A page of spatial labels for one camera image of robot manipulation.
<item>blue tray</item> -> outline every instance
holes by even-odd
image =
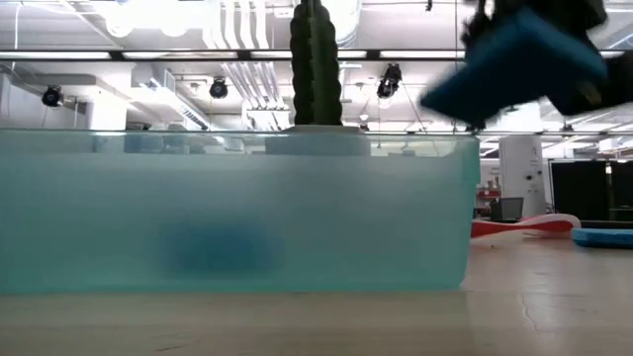
[[[582,247],[633,248],[633,229],[575,228],[572,239]]]
[[[523,10],[477,44],[468,65],[431,89],[420,105],[478,126],[502,108],[606,77],[598,53]]]

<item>translucent plastic container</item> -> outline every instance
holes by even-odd
[[[478,148],[465,136],[0,131],[0,294],[455,289]]]

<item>table surface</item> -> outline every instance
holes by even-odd
[[[506,235],[442,293],[0,298],[0,355],[631,355],[633,251]]]

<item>black panel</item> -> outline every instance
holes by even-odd
[[[633,207],[633,162],[611,162],[613,205]]]
[[[606,163],[552,162],[554,207],[580,220],[609,219]]]

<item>cactus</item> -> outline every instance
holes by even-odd
[[[290,23],[295,125],[342,125],[338,46],[320,0],[302,0]]]

